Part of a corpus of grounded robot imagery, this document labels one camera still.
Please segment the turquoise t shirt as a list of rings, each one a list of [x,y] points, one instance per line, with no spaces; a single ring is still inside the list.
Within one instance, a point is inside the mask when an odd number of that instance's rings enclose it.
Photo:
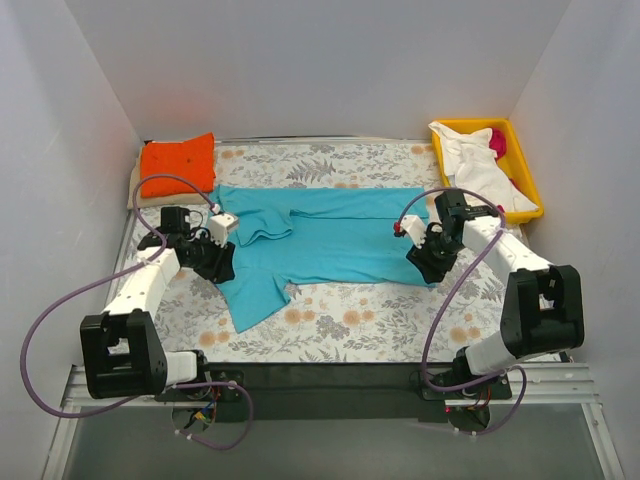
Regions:
[[[407,260],[412,246],[393,235],[403,209],[428,220],[418,188],[299,189],[217,186],[210,198],[236,215],[235,277],[220,284],[237,332],[290,301],[289,284],[424,285]]]

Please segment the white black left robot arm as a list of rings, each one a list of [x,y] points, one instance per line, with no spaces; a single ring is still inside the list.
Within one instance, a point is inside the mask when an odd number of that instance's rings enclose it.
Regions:
[[[80,326],[85,376],[95,399],[159,395],[178,384],[193,400],[205,398],[213,377],[198,350],[169,352],[154,318],[174,277],[189,269],[221,284],[235,278],[230,236],[239,219],[215,207],[203,227],[193,227],[183,207],[161,209],[161,222],[138,245],[140,268],[127,276],[102,313]]]

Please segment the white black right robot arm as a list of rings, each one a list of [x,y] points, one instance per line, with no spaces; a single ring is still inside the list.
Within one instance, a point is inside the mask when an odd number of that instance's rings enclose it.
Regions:
[[[432,323],[440,323],[479,264],[487,265],[505,287],[497,332],[461,349],[445,372],[432,375],[428,360],[421,360],[421,375],[429,390],[475,397],[524,360],[583,345],[581,277],[573,266],[557,265],[535,254],[508,231],[505,213],[480,194],[452,187],[429,193],[435,198],[437,221],[426,224],[404,209],[394,224],[395,236],[412,242],[407,260],[426,283],[435,284],[452,270],[461,251],[476,255]],[[474,205],[467,201],[472,196],[477,201]]]

